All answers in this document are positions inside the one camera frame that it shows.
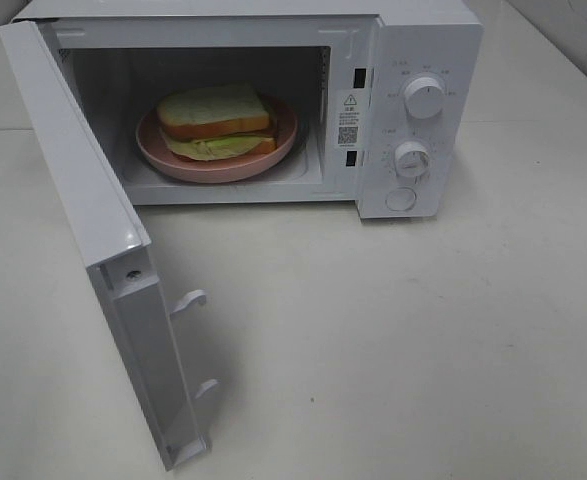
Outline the sandwich with lettuce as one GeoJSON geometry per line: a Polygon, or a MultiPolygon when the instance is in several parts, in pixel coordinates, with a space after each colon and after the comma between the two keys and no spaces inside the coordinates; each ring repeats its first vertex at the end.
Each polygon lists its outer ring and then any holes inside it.
{"type": "Polygon", "coordinates": [[[277,118],[248,84],[173,93],[155,107],[160,134],[174,154],[217,161],[276,150],[277,118]]]}

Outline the white microwave oven body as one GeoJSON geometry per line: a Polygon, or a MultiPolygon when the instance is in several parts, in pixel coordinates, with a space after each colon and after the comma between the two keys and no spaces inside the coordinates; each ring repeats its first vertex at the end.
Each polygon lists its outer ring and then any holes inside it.
{"type": "Polygon", "coordinates": [[[9,24],[53,30],[65,78],[133,205],[352,201],[363,218],[435,214],[483,28],[461,1],[33,1],[9,24]],[[442,110],[411,117],[403,89],[422,73],[445,88],[442,110]],[[307,172],[285,182],[195,184],[151,169],[135,127],[163,96],[249,83],[308,123],[307,172]],[[335,144],[336,94],[362,89],[360,145],[335,144]],[[423,142],[429,169],[403,178],[394,151],[423,142]],[[387,208],[400,187],[406,212],[387,208]]]}

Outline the pink round plate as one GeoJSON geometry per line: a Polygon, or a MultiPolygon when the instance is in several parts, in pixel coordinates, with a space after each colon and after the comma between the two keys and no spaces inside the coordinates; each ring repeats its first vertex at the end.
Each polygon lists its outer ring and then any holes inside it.
{"type": "Polygon", "coordinates": [[[277,165],[291,151],[298,133],[299,121],[283,101],[263,96],[272,109],[276,123],[275,149],[269,153],[244,153],[232,158],[200,161],[174,153],[163,139],[154,111],[149,111],[136,127],[137,145],[148,163],[159,172],[182,181],[203,184],[229,183],[261,174],[277,165]]]}

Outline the white microwave door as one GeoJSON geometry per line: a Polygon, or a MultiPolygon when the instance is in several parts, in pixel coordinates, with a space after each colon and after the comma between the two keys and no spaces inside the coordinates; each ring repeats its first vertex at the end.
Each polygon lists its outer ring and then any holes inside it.
{"type": "Polygon", "coordinates": [[[177,316],[206,302],[203,290],[169,304],[151,239],[64,74],[53,30],[33,21],[0,38],[76,244],[166,470],[203,453],[198,422],[218,386],[188,386],[174,332],[177,316]]]}

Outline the white lower timer knob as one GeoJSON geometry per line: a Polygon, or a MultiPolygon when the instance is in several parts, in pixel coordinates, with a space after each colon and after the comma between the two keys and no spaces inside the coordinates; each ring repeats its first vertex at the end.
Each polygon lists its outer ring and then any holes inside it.
{"type": "Polygon", "coordinates": [[[394,168],[399,177],[420,177],[429,169],[429,166],[429,150],[423,142],[410,140],[396,147],[394,168]]]}

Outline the white round door button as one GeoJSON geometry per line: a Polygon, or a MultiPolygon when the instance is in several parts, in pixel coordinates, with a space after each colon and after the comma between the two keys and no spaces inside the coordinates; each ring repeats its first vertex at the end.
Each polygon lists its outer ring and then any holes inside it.
{"type": "Polygon", "coordinates": [[[400,187],[391,191],[385,199],[386,206],[391,211],[410,211],[416,204],[417,194],[409,187],[400,187]]]}

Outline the white upper power knob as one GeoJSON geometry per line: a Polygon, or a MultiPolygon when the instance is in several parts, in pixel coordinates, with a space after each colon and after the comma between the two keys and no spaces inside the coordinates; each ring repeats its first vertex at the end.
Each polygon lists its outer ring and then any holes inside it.
{"type": "Polygon", "coordinates": [[[443,108],[444,83],[432,73],[411,78],[403,89],[404,105],[411,117],[424,120],[436,116],[443,108]]]}

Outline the white warning label sticker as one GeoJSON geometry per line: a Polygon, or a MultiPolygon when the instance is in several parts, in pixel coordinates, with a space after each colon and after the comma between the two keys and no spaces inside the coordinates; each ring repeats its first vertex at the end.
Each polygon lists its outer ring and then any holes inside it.
{"type": "Polygon", "coordinates": [[[335,144],[337,148],[355,148],[360,145],[365,101],[362,89],[344,89],[336,94],[335,144]]]}

